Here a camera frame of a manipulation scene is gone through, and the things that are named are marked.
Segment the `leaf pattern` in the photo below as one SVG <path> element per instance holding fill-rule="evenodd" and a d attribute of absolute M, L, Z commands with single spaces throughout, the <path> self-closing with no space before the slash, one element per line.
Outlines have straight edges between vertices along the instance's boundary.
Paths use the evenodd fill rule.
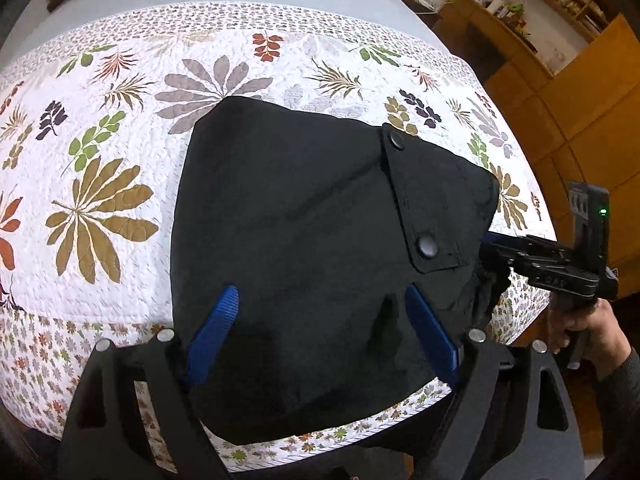
<path fill-rule="evenodd" d="M 112 116 L 105 115 L 100 119 L 97 126 L 92 126 L 87 129 L 80 139 L 77 137 L 74 138 L 69 144 L 68 150 L 69 155 L 73 158 L 71 162 L 66 165 L 62 173 L 64 173 L 71 164 L 74 165 L 75 171 L 84 170 L 87 162 L 97 155 L 99 151 L 98 145 L 110 139 L 111 135 L 120 129 L 120 121 L 123 120 L 125 116 L 126 113 L 122 110 Z"/>
<path fill-rule="evenodd" d="M 494 112 L 494 108 L 491 106 L 491 101 L 489 101 L 489 99 L 487 99 L 485 96 L 483 96 L 479 92 L 476 92 L 476 96 L 478 97 L 478 99 L 480 99 L 482 106 L 484 106 L 489 111 L 489 113 L 491 114 L 491 117 L 493 117 L 494 119 L 497 119 L 497 115 Z"/>
<path fill-rule="evenodd" d="M 4 114 L 4 111 L 11 104 L 11 99 L 18 93 L 18 89 L 24 84 L 24 81 L 20 81 L 14 85 L 14 87 L 9 92 L 9 95 L 4 98 L 2 104 L 0 105 L 0 115 Z"/>
<path fill-rule="evenodd" d="M 135 66 L 139 59 L 133 54 L 127 54 L 131 49 L 128 48 L 122 52 L 118 51 L 110 56 L 105 56 L 100 60 L 100 66 L 96 71 L 95 76 L 90 80 L 93 81 L 104 81 L 109 77 L 119 78 L 120 70 L 131 70 L 132 66 Z"/>
<path fill-rule="evenodd" d="M 520 188 L 512 184 L 509 173 L 502 174 L 502 168 L 500 166 L 496 168 L 490 163 L 489 168 L 498 179 L 500 185 L 500 199 L 498 200 L 496 211 L 503 214 L 507 227 L 511 227 L 511 220 L 513 220 L 517 229 L 526 229 L 527 223 L 522 213 L 526 212 L 529 206 L 516 199 L 516 197 L 520 195 Z"/>
<path fill-rule="evenodd" d="M 389 112 L 386 118 L 398 130 L 402 130 L 409 135 L 418 135 L 418 128 L 415 124 L 409 122 L 410 118 L 406 106 L 401 105 L 395 97 L 386 98 L 385 109 Z"/>
<path fill-rule="evenodd" d="M 342 97 L 345 98 L 351 91 L 355 90 L 360 100 L 362 100 L 360 76 L 352 78 L 349 72 L 340 72 L 340 69 L 331 68 L 324 61 L 322 62 L 322 66 L 318 65 L 313 58 L 311 61 L 318 69 L 318 72 L 315 76 L 307 77 L 306 79 L 312 79 L 321 83 L 318 89 L 322 90 L 322 94 L 330 94 L 330 97 L 333 97 L 338 92 L 343 92 Z"/>
<path fill-rule="evenodd" d="M 190 131 L 199 118 L 204 117 L 228 95 L 251 94 L 264 90 L 273 82 L 272 77 L 263 77 L 251 79 L 238 86 L 248 75 L 249 66 L 244 61 L 240 62 L 231 74 L 228 74 L 230 65 L 227 56 L 221 56 L 214 63 L 213 78 L 199 61 L 183 59 L 182 64 L 199 80 L 183 74 L 168 74 L 164 77 L 164 82 L 176 90 L 155 95 L 157 101 L 177 103 L 156 112 L 156 115 L 163 119 L 180 117 L 169 129 L 169 134 L 183 134 Z"/>
<path fill-rule="evenodd" d="M 52 202 L 62 210 L 52 213 L 45 222 L 47 227 L 53 229 L 47 245 L 57 243 L 66 231 L 56 253 L 59 276 L 66 271 L 75 246 L 78 269 L 88 283 L 95 283 L 96 260 L 112 282 L 120 283 L 120 259 L 106 231 L 131 242 L 145 242 L 158 231 L 158 226 L 148 220 L 97 215 L 135 209 L 153 195 L 151 188 L 145 184 L 127 188 L 140 173 L 139 166 L 123 170 L 113 177 L 122 160 L 117 158 L 105 164 L 98 174 L 101 161 L 100 157 L 95 158 L 85 169 L 82 182 L 78 179 L 73 182 L 73 206 L 56 200 Z"/>
<path fill-rule="evenodd" d="M 14 285 L 14 277 L 11 276 L 11 283 L 9 284 L 9 290 L 4 290 L 4 286 L 2 286 L 2 282 L 0 282 L 0 307 L 1 308 L 10 308 L 12 310 L 16 310 L 18 312 L 24 312 L 24 309 L 15 303 L 14 294 L 12 292 L 12 287 Z"/>
<path fill-rule="evenodd" d="M 60 126 L 67 116 L 62 103 L 53 100 L 45 108 L 44 113 L 40 116 L 40 133 L 36 136 L 36 140 L 44 139 L 49 132 L 52 132 L 55 136 L 58 134 L 54 126 Z"/>
<path fill-rule="evenodd" d="M 102 110 L 107 104 L 113 105 L 116 101 L 118 101 L 118 107 L 120 107 L 121 102 L 126 102 L 129 105 L 129 108 L 133 110 L 133 100 L 135 99 L 140 103 L 140 108 L 145 109 L 145 104 L 142 102 L 141 95 L 149 94 L 146 91 L 146 87 L 149 85 L 153 85 L 153 81 L 144 81 L 145 77 L 142 74 L 136 74 L 132 76 L 130 79 L 125 79 L 118 83 L 115 86 L 115 83 L 111 83 L 109 90 L 107 90 L 103 97 L 104 102 L 102 106 L 100 106 L 100 110 Z"/>
<path fill-rule="evenodd" d="M 176 46 L 184 45 L 190 47 L 196 43 L 212 41 L 215 36 L 214 30 L 197 30 L 196 32 L 178 32 L 177 34 L 158 34 L 146 38 L 152 43 L 149 52 L 154 53 L 154 57 L 160 57 Z"/>
<path fill-rule="evenodd" d="M 0 132 L 2 132 L 0 134 L 0 141 L 13 137 L 14 133 L 20 129 L 26 120 L 27 114 L 22 111 L 18 104 L 14 108 L 14 111 L 11 112 L 11 115 L 4 126 L 0 127 Z"/>
<path fill-rule="evenodd" d="M 437 123 L 442 122 L 442 118 L 433 111 L 433 108 L 431 108 L 430 106 L 425 106 L 424 103 L 420 101 L 420 99 L 418 99 L 415 95 L 409 94 L 404 90 L 400 91 L 400 95 L 404 97 L 405 103 L 415 107 L 415 113 L 420 115 L 420 117 L 426 118 L 426 120 L 424 121 L 425 126 L 433 129 L 437 126 Z"/>
<path fill-rule="evenodd" d="M 472 110 L 473 115 L 475 115 L 476 119 L 478 119 L 481 123 L 478 124 L 478 129 L 482 133 L 493 137 L 489 141 L 489 144 L 497 146 L 498 148 L 502 147 L 505 158 L 510 158 L 511 155 L 513 155 L 513 148 L 510 144 L 507 143 L 507 140 L 509 140 L 509 136 L 505 132 L 500 132 L 498 130 L 498 126 L 497 124 L 495 124 L 493 118 L 489 117 L 489 115 L 487 115 L 485 111 L 476 104 L 475 101 L 468 97 L 467 99 L 474 108 L 474 110 Z"/>
<path fill-rule="evenodd" d="M 114 46 L 115 45 L 96 45 L 89 50 L 74 54 L 73 57 L 62 66 L 56 78 L 59 78 L 61 75 L 71 72 L 76 67 L 76 64 L 78 64 L 78 62 L 80 62 L 81 66 L 85 67 L 91 65 L 91 63 L 94 62 L 94 54 L 96 54 L 97 52 L 111 50 Z"/>
<path fill-rule="evenodd" d="M 405 67 L 411 69 L 411 73 L 418 78 L 418 85 L 424 85 L 425 91 L 437 90 L 440 91 L 440 84 L 437 79 L 431 77 L 428 73 L 422 70 L 420 67 L 413 65 L 405 65 Z"/>
<path fill-rule="evenodd" d="M 15 144 L 9 150 L 8 157 L 2 163 L 3 170 L 6 170 L 7 168 L 14 170 L 15 167 L 18 165 L 18 157 L 22 153 L 22 144 L 25 140 L 27 140 L 27 137 L 29 137 L 29 134 L 32 131 L 33 131 L 33 125 L 29 124 L 24 129 L 24 131 L 18 136 L 18 139 L 15 141 Z"/>
<path fill-rule="evenodd" d="M 330 114 L 339 119 L 357 119 L 367 111 L 364 104 L 356 104 L 350 106 L 340 106 L 340 102 L 327 96 L 319 96 L 312 99 L 307 104 L 302 104 L 304 91 L 302 86 L 295 84 L 287 88 L 282 95 L 282 104 L 290 110 L 301 110 L 303 112 L 312 112 L 316 114 Z"/>
<path fill-rule="evenodd" d="M 463 110 L 462 105 L 453 98 L 448 99 L 447 104 L 449 105 L 451 113 L 453 113 L 453 116 L 461 126 L 469 128 L 472 132 L 476 130 L 476 126 L 471 120 L 471 112 L 469 112 L 468 110 Z"/>
<path fill-rule="evenodd" d="M 254 56 L 260 58 L 260 61 L 273 62 L 274 57 L 280 57 L 281 43 L 284 41 L 280 36 L 268 36 L 267 31 L 263 34 L 254 34 L 254 44 L 258 45 L 254 49 Z"/>
<path fill-rule="evenodd" d="M 360 57 L 364 61 L 368 61 L 369 59 L 372 59 L 379 65 L 381 65 L 382 62 L 384 61 L 393 66 L 400 66 L 397 61 L 389 57 L 389 56 L 400 57 L 400 54 L 398 54 L 397 52 L 394 52 L 393 50 L 389 50 L 388 48 L 383 48 L 381 46 L 377 46 L 373 44 L 365 45 L 361 48 L 360 47 L 356 47 L 356 48 L 359 48 L 358 52 L 360 53 Z"/>
<path fill-rule="evenodd" d="M 0 231 L 3 231 L 4 233 L 13 233 L 18 227 L 20 227 L 20 221 L 13 218 L 13 216 L 18 211 L 18 206 L 22 202 L 23 197 L 9 201 L 9 196 L 3 201 L 4 193 L 0 194 L 0 211 L 2 211 L 0 214 Z M 4 238 L 4 233 L 0 236 L 0 260 L 2 261 L 5 269 L 14 270 L 14 248 Z"/>
<path fill-rule="evenodd" d="M 542 215 L 540 214 L 540 199 L 531 192 L 531 203 L 533 207 L 536 209 L 536 213 L 538 213 L 538 220 L 542 222 Z"/>
<path fill-rule="evenodd" d="M 480 165 L 486 170 L 489 169 L 489 156 L 486 154 L 486 144 L 482 142 L 482 139 L 478 134 L 473 132 L 471 134 L 471 142 L 467 144 L 471 153 L 477 158 Z"/>

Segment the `floral border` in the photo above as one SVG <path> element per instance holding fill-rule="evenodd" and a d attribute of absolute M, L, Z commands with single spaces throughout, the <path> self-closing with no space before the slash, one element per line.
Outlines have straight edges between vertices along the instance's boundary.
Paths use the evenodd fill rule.
<path fill-rule="evenodd" d="M 527 285 L 526 278 L 512 274 L 511 281 L 513 285 L 494 309 L 490 326 L 490 333 L 507 344 L 536 319 L 548 301 L 548 293 Z M 0 396 L 25 424 L 61 438 L 68 400 L 98 339 L 110 338 L 118 346 L 140 344 L 162 328 L 151 323 L 78 323 L 1 309 Z M 136 393 L 156 462 L 172 470 L 146 384 L 137 383 Z M 229 471 L 273 467 L 353 444 L 421 412 L 448 393 L 445 384 L 433 380 L 402 402 L 363 420 L 248 446 L 235 446 L 207 433 Z M 38 406 L 43 405 L 42 400 L 46 410 Z"/>
<path fill-rule="evenodd" d="M 464 60 L 408 34 L 341 14 L 250 2 L 186 2 L 101 18 L 60 34 L 11 63 L 0 73 L 0 89 L 46 64 L 84 52 L 96 44 L 212 30 L 273 28 L 331 36 L 349 43 L 375 43 L 436 66 L 450 77 L 482 91 L 478 78 Z"/>

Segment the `white quilted bedspread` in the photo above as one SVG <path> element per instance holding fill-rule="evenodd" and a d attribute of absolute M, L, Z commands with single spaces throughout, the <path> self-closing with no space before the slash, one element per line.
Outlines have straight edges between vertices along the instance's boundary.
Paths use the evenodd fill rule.
<path fill-rule="evenodd" d="M 268 4 L 177 4 L 89 23 L 0 75 L 0 394 L 28 426 L 62 435 L 97 339 L 130 345 L 171 325 L 182 163 L 195 121 L 228 95 L 391 122 L 496 175 L 492 230 L 554 238 L 532 171 L 470 68 L 420 40 Z M 492 323 L 504 341 L 546 305 L 513 283 Z M 136 388 L 156 458 L 171 468 Z M 211 438 L 231 470 L 273 466 L 369 436 L 447 392 L 436 380 L 365 420 L 277 442 Z"/>

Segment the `orange leaf print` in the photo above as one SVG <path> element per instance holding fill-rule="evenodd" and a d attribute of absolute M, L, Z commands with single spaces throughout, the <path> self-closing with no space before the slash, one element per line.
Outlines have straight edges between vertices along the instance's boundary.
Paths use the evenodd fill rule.
<path fill-rule="evenodd" d="M 9 220 L 2 227 L 0 227 L 0 229 L 8 233 L 13 233 L 18 227 L 20 227 L 20 221 L 17 218 L 14 218 L 12 220 Z"/>
<path fill-rule="evenodd" d="M 9 95 L 2 101 L 2 105 L 0 105 L 0 115 L 4 114 L 4 111 L 11 104 L 11 98 L 16 95 L 18 92 L 18 88 L 20 88 L 24 84 L 24 81 L 20 81 L 14 88 L 9 92 Z"/>
<path fill-rule="evenodd" d="M 15 269 L 14 248 L 4 238 L 0 238 L 0 258 L 7 270 Z"/>
<path fill-rule="evenodd" d="M 15 211 L 18 209 L 18 206 L 20 205 L 20 202 L 22 202 L 23 198 L 24 197 L 16 198 L 7 206 L 4 212 L 4 215 L 2 216 L 2 220 L 0 220 L 0 222 L 4 222 L 5 220 L 11 218 L 15 214 Z"/>
<path fill-rule="evenodd" d="M 259 45 L 255 48 L 254 56 L 260 58 L 261 61 L 273 61 L 274 57 L 280 57 L 280 47 L 281 44 L 279 42 L 283 42 L 284 40 L 280 36 L 269 36 L 266 38 L 267 33 L 265 31 L 264 35 L 262 34 L 254 34 L 254 44 Z"/>

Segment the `metal bolt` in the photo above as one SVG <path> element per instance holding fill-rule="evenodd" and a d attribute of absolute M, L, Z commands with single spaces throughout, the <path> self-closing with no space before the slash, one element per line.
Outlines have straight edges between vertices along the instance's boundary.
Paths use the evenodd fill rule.
<path fill-rule="evenodd" d="M 486 341 L 486 334 L 479 328 L 472 328 L 468 332 L 469 339 L 475 343 L 484 343 Z"/>
<path fill-rule="evenodd" d="M 98 352 L 104 352 L 105 350 L 108 350 L 110 346 L 111 346 L 111 341 L 109 341 L 108 339 L 100 339 L 95 344 L 95 349 Z"/>
<path fill-rule="evenodd" d="M 167 343 L 174 338 L 175 332 L 170 328 L 163 328 L 158 332 L 158 341 L 161 343 Z"/>
<path fill-rule="evenodd" d="M 531 346 L 533 346 L 533 349 L 539 354 L 546 352 L 546 343 L 544 341 L 540 341 L 540 339 L 536 339 Z"/>

